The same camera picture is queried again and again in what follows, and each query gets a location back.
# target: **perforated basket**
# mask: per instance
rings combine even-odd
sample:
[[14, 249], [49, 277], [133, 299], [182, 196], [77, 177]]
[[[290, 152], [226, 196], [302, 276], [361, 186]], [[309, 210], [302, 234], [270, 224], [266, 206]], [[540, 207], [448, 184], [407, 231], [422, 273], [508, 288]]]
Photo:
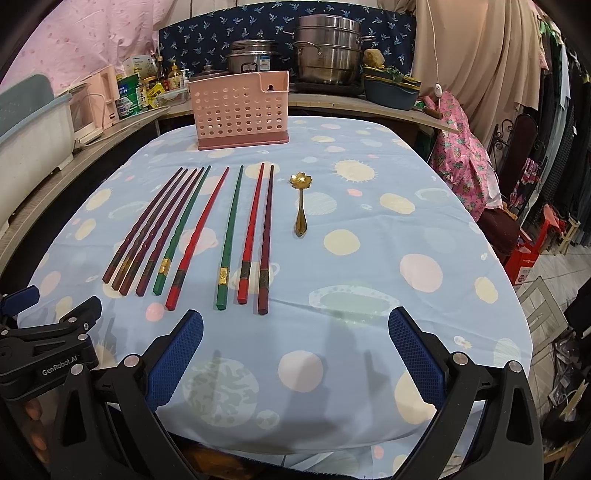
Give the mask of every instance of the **perforated basket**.
[[189, 84], [199, 150], [289, 142], [288, 72], [253, 72]]

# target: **metal bolt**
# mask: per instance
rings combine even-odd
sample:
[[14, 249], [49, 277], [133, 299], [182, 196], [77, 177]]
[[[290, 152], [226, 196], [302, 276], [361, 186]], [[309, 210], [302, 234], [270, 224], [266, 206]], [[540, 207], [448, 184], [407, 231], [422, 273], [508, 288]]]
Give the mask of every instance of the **metal bolt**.
[[72, 368], [70, 368], [70, 372], [72, 373], [72, 375], [80, 375], [83, 369], [84, 367], [82, 366], [82, 364], [76, 364]]
[[137, 355], [130, 355], [123, 360], [123, 364], [126, 367], [135, 367], [139, 363], [139, 357]]
[[468, 357], [461, 352], [454, 353], [452, 360], [458, 365], [466, 365], [468, 363]]
[[509, 368], [511, 368], [516, 374], [518, 374], [519, 372], [521, 372], [521, 364], [519, 362], [516, 362], [515, 360], [511, 360], [509, 362]]

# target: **basket base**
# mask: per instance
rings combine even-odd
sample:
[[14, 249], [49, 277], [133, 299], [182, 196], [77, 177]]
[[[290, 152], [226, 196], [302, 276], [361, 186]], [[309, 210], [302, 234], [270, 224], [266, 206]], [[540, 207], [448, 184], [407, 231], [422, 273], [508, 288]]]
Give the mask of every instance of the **basket base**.
[[281, 132], [234, 135], [232, 137], [198, 138], [198, 150], [214, 150], [215, 148], [253, 147], [255, 145], [273, 145], [289, 142], [287, 130]]

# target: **polka dot tablecloth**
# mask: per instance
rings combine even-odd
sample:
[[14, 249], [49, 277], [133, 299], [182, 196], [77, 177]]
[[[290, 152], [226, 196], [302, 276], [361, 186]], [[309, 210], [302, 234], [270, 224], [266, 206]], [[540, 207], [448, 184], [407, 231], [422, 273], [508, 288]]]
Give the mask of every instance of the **polka dot tablecloth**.
[[[334, 452], [316, 471], [391, 475], [432, 418], [387, 331], [404, 306], [450, 351], [526, 370], [531, 339], [515, 293], [460, 201], [406, 143], [370, 122], [289, 119], [284, 145], [197, 151], [195, 127], [153, 140], [115, 172], [53, 242], [32, 284], [41, 300], [20, 325], [51, 323], [97, 295], [90, 331], [101, 364], [143, 353], [187, 309], [204, 337], [171, 401], [158, 409], [176, 434], [252, 453]], [[256, 226], [248, 304], [236, 285], [259, 164], [267, 166]], [[140, 212], [179, 167], [212, 169], [189, 217], [164, 295], [121, 297], [101, 281]], [[269, 314], [256, 310], [268, 168], [275, 165]], [[245, 166], [230, 268], [228, 309], [215, 292], [239, 166]], [[203, 207], [230, 173], [201, 235], [177, 310], [163, 304]], [[313, 177], [304, 193], [308, 231], [293, 232], [298, 193], [289, 178]]]

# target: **white plastic tub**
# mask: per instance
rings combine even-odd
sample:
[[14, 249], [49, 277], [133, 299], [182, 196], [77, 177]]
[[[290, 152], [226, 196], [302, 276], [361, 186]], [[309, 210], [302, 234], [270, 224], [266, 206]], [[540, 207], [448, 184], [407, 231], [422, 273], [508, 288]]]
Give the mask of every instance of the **white plastic tub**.
[[69, 93], [59, 96], [0, 137], [0, 236], [35, 187], [73, 159], [71, 98]]

